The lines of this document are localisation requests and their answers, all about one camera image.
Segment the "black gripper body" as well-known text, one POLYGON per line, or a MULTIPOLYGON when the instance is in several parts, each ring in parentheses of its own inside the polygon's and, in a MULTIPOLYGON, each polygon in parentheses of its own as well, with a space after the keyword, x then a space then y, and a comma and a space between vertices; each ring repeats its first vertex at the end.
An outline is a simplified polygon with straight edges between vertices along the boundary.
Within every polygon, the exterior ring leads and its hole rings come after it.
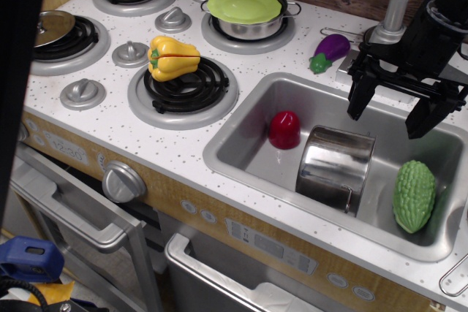
POLYGON ((430 99, 467 97, 467 75, 449 65, 467 35, 467 0, 424 0, 396 44, 363 42, 348 73, 374 72, 379 85, 430 99), (380 60, 397 67, 380 67, 380 60))

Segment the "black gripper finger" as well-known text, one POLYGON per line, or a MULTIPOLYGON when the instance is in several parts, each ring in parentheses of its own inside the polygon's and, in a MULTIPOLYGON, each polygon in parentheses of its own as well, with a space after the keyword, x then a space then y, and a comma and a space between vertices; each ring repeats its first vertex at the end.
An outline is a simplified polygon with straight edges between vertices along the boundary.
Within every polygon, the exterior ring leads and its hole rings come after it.
POLYGON ((374 72, 365 71, 352 76, 352 87, 348 96, 347 113, 351 119, 357 121, 375 94, 379 79, 374 72))
POLYGON ((405 124, 411 140, 425 136, 448 115, 460 111, 463 99, 458 95, 420 99, 408 115, 405 124))

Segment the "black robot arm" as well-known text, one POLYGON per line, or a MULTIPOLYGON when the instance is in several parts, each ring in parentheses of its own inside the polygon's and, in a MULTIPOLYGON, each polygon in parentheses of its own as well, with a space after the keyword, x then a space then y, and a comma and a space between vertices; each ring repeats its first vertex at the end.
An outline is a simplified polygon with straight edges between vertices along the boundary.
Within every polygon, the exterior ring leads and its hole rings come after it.
POLYGON ((397 42, 360 43, 348 115, 358 120, 381 85, 418 98, 405 124, 410 139, 424 136, 466 104, 467 74, 449 64, 466 38, 467 0, 424 0, 397 42))

